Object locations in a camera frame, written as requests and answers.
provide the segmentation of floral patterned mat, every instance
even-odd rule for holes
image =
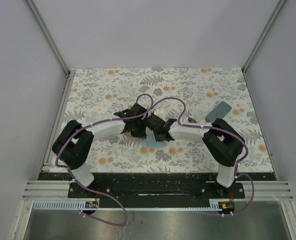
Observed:
[[[115,112],[130,108],[142,93],[154,101],[178,97],[187,105],[183,121],[192,116],[198,123],[220,102],[232,110],[227,121],[246,140],[249,156],[240,172],[272,172],[272,164],[258,124],[255,110],[239,67],[163,67],[163,68],[80,68],[76,70],[64,120],[76,119],[86,125]],[[148,106],[150,101],[139,102]],[[160,104],[166,117],[178,118],[181,103],[166,100]],[[144,148],[142,139],[124,134],[109,136],[92,144],[87,164],[92,172],[217,172],[218,164],[203,142],[176,140],[160,149]],[[54,165],[50,171],[65,172]]]

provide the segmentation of purple cable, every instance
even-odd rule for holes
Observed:
[[[123,227],[123,226],[126,226],[126,224],[127,224],[127,222],[128,222],[128,213],[127,213],[125,207],[121,204],[121,202],[118,201],[115,197],[113,197],[113,196],[111,196],[111,195],[109,195],[109,194],[107,194],[107,193],[104,193],[104,192],[101,192],[101,191],[92,190],[92,189],[90,189],[90,188],[88,188],[88,187],[82,185],[79,181],[76,180],[76,178],[75,178],[73,172],[68,168],[68,166],[66,166],[66,165],[60,165],[60,164],[58,163],[58,161],[59,161],[60,156],[62,155],[64,149],[67,147],[67,145],[70,143],[70,141],[74,138],[74,136],[76,136],[76,135],[77,135],[78,133],[80,133],[81,131],[83,131],[83,130],[85,130],[85,129],[88,129],[88,128],[91,128],[91,127],[93,127],[93,126],[95,126],[95,125],[102,124],[102,123],[106,123],[106,122],[110,122],[110,121],[123,121],[123,120],[130,120],[130,119],[140,118],[140,117],[144,116],[145,114],[149,113],[149,111],[150,111],[151,109],[153,109],[154,100],[153,100],[152,96],[150,96],[149,94],[144,93],[144,94],[141,94],[141,95],[138,96],[138,98],[136,99],[136,103],[138,102],[139,98],[141,98],[142,96],[148,96],[148,97],[150,98],[150,100],[151,100],[151,105],[150,105],[150,107],[147,109],[146,112],[144,112],[144,113],[142,113],[142,114],[140,114],[140,115],[137,115],[137,116],[124,117],[124,118],[113,118],[113,119],[111,119],[111,120],[110,120],[110,119],[104,119],[104,120],[100,120],[100,121],[94,122],[93,124],[89,124],[89,125],[87,125],[87,126],[84,126],[84,127],[80,128],[80,129],[78,129],[78,130],[75,131],[75,132],[74,132],[74,133],[68,138],[68,140],[63,144],[63,146],[62,146],[62,148],[60,149],[60,151],[58,152],[58,155],[57,155],[56,160],[55,160],[55,165],[56,165],[57,167],[59,167],[59,168],[66,168],[67,171],[68,171],[68,173],[71,175],[72,179],[75,179],[75,182],[76,182],[81,188],[83,188],[83,189],[85,189],[85,190],[87,190],[87,191],[89,191],[89,192],[92,192],[92,193],[95,193],[95,194],[100,194],[100,195],[106,196],[106,197],[108,197],[108,198],[111,198],[112,200],[114,200],[114,201],[115,201],[115,202],[116,202],[116,203],[122,208],[122,210],[123,210],[123,211],[125,212],[125,214],[126,214],[126,217],[125,217],[125,220],[124,220],[123,223],[113,223],[113,222],[106,221],[106,220],[103,220],[103,219],[101,219],[101,218],[98,218],[98,217],[95,217],[95,216],[91,216],[91,215],[86,214],[86,216],[89,217],[89,218],[92,218],[92,219],[98,220],[98,221],[100,221],[100,222],[102,222],[102,223],[109,224],[109,225],[116,226],[116,227]]]
[[[183,105],[183,111],[181,112],[181,114],[179,115],[178,120],[177,120],[178,124],[179,124],[179,125],[182,125],[181,122],[180,122],[180,119],[182,118],[182,116],[183,116],[183,115],[185,114],[185,112],[186,112],[186,104],[185,104],[185,102],[184,102],[183,100],[181,100],[180,98],[178,98],[178,97],[174,97],[174,96],[168,96],[168,97],[165,97],[165,98],[163,98],[163,99],[157,101],[157,102],[152,106],[152,108],[154,108],[156,105],[160,104],[161,102],[163,102],[163,101],[165,101],[165,100],[171,100],[171,99],[173,99],[173,100],[177,100],[177,101],[181,102],[182,105]]]
[[[251,198],[250,198],[248,205],[243,210],[236,212],[233,215],[239,215],[239,214],[242,214],[244,211],[246,211],[250,207],[250,205],[253,203],[254,196],[255,196],[255,186],[254,186],[254,182],[253,182],[252,178],[247,173],[240,173],[237,176],[237,179],[240,178],[241,176],[246,176],[250,180],[251,188],[252,188]]]

